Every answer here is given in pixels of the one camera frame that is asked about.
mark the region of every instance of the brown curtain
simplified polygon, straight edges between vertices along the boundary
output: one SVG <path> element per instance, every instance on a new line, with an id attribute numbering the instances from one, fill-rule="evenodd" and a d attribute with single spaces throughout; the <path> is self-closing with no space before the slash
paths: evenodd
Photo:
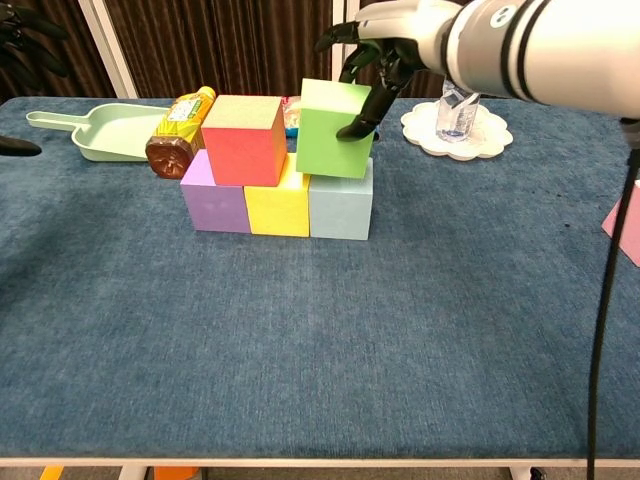
<path id="1" fill-rule="evenodd" d="M 360 0 L 360 7 L 365 7 L 372 3 L 387 0 Z M 452 0 L 458 5 L 466 5 L 471 0 Z M 373 65 L 362 69 L 358 75 L 357 82 L 372 85 L 377 81 L 377 73 Z M 401 97 L 437 98 L 442 94 L 442 75 L 430 72 L 417 72 L 411 79 L 411 83 L 400 94 Z"/>
<path id="2" fill-rule="evenodd" d="M 69 39 L 64 42 L 50 40 L 44 35 L 31 31 L 29 36 L 45 45 L 65 64 L 70 73 L 67 78 L 59 78 L 48 70 L 33 65 L 19 54 L 27 67 L 42 80 L 43 88 L 41 91 L 33 91 L 16 82 L 0 68 L 0 101 L 24 95 L 115 96 L 98 49 L 76 0 L 16 0 L 13 4 L 31 8 L 69 32 Z"/>
<path id="3" fill-rule="evenodd" d="M 298 95 L 302 78 L 331 78 L 313 45 L 331 0 L 107 0 L 141 97 Z"/>

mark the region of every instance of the black stripe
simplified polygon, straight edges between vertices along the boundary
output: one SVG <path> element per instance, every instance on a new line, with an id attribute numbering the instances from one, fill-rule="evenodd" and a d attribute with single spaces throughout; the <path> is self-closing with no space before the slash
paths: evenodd
<path id="1" fill-rule="evenodd" d="M 451 34 L 451 29 L 456 24 L 456 20 L 458 20 L 458 17 L 460 16 L 460 14 L 465 8 L 466 7 L 461 8 L 458 11 L 458 13 L 456 13 L 456 16 L 453 17 L 453 20 L 451 20 L 451 23 L 449 23 L 448 25 L 449 28 L 447 29 L 446 33 L 442 36 L 442 43 L 440 44 L 440 61 L 442 62 L 442 67 L 444 68 L 444 74 L 449 80 L 451 80 L 451 71 L 449 70 L 449 64 L 447 63 L 449 35 Z"/>
<path id="2" fill-rule="evenodd" d="M 513 42 L 513 36 L 516 33 L 518 23 L 522 19 L 524 12 L 533 2 L 535 2 L 535 0 L 526 0 L 518 9 L 511 19 L 511 23 L 509 23 L 504 40 L 502 41 L 502 51 L 500 52 L 500 74 L 502 75 L 502 84 L 504 85 L 507 93 L 514 98 L 519 98 L 520 95 L 516 93 L 516 90 L 513 88 L 513 84 L 511 83 L 511 79 L 509 78 L 509 50 L 511 48 L 511 42 Z"/>
<path id="3" fill-rule="evenodd" d="M 524 94 L 529 97 L 529 99 L 533 102 L 537 102 L 537 100 L 531 94 L 531 90 L 529 90 L 529 86 L 527 85 L 526 74 L 524 71 L 524 59 L 527 54 L 527 45 L 529 44 L 529 37 L 531 36 L 531 31 L 535 26 L 538 18 L 540 18 L 540 14 L 542 11 L 549 5 L 551 0 L 544 0 L 539 6 L 538 9 L 534 12 L 529 24 L 524 29 L 524 34 L 522 35 L 522 41 L 520 42 L 520 51 L 518 52 L 518 81 L 520 82 L 520 88 Z"/>

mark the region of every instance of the plastic bottle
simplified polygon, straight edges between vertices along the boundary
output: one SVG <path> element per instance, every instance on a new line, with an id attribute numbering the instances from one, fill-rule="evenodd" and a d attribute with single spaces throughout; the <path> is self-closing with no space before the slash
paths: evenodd
<path id="1" fill-rule="evenodd" d="M 469 93 L 445 79 L 438 108 L 436 134 L 447 142 L 461 142 L 473 128 L 480 94 Z"/>
<path id="2" fill-rule="evenodd" d="M 202 87 L 176 99 L 147 142 L 151 169 L 162 178 L 181 179 L 191 160 L 204 148 L 200 127 L 216 99 L 215 91 Z"/>

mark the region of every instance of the dustpan handle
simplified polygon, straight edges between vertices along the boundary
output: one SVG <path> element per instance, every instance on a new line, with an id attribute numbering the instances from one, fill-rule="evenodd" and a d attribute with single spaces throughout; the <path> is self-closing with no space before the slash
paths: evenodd
<path id="1" fill-rule="evenodd" d="M 32 127 L 65 130 L 71 132 L 77 127 L 89 125 L 89 117 L 78 115 L 64 115 L 51 112 L 30 112 L 27 121 Z"/>

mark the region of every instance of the light blue foam block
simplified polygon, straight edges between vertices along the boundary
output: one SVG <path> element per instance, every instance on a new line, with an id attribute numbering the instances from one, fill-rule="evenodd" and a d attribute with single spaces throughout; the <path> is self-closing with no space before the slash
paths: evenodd
<path id="1" fill-rule="evenodd" d="M 373 204 L 373 160 L 364 178 L 311 176 L 309 222 L 311 236 L 367 240 Z"/>

